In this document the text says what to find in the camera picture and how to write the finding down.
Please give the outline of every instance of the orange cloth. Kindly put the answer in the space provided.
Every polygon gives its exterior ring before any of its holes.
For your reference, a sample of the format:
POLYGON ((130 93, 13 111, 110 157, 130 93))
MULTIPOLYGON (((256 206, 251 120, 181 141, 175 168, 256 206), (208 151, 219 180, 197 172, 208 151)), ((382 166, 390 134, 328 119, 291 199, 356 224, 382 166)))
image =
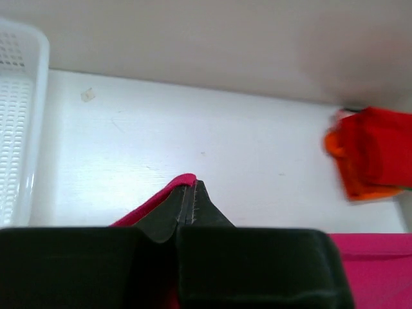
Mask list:
POLYGON ((398 187, 365 183, 357 174, 353 164, 348 160, 344 148, 339 145, 338 133, 330 131, 324 138, 326 150, 333 156, 341 174, 346 195, 351 201, 376 200, 387 198, 402 192, 398 187))

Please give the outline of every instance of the plastic basket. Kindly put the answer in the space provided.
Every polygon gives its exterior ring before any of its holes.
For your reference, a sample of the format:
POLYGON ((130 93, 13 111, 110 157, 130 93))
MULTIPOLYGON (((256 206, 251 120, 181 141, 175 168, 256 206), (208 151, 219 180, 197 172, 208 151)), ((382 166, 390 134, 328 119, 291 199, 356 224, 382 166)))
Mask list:
POLYGON ((49 49, 39 30, 0 18, 0 227, 30 219, 49 49))

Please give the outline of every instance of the white table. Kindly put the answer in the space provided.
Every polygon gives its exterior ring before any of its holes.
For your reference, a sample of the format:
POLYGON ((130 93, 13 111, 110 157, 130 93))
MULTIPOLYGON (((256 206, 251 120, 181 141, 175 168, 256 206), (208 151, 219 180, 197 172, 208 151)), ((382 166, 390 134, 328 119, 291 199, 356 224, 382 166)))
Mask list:
POLYGON ((235 225, 404 232, 395 200, 345 200, 322 145, 336 109, 51 71, 30 224, 109 225, 190 172, 235 225))

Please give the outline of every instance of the pink cloth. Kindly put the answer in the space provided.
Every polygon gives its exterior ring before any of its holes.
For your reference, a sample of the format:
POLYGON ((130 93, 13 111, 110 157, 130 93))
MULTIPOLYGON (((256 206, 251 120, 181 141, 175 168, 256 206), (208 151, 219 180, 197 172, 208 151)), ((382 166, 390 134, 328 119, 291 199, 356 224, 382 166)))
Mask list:
MULTIPOLYGON (((194 185, 196 176, 172 180, 142 206, 112 226, 130 226, 161 204, 179 185, 194 185)), ((411 234, 331 234, 341 257, 357 309, 412 308, 411 234)), ((171 286, 163 309, 179 309, 177 290, 171 286)))

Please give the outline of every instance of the wall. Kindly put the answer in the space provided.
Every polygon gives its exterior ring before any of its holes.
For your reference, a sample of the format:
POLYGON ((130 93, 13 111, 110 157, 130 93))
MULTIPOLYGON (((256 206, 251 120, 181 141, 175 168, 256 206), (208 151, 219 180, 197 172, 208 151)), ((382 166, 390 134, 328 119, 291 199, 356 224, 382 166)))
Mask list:
POLYGON ((0 2, 46 33, 52 68, 329 102, 411 92, 411 12, 408 0, 0 2))

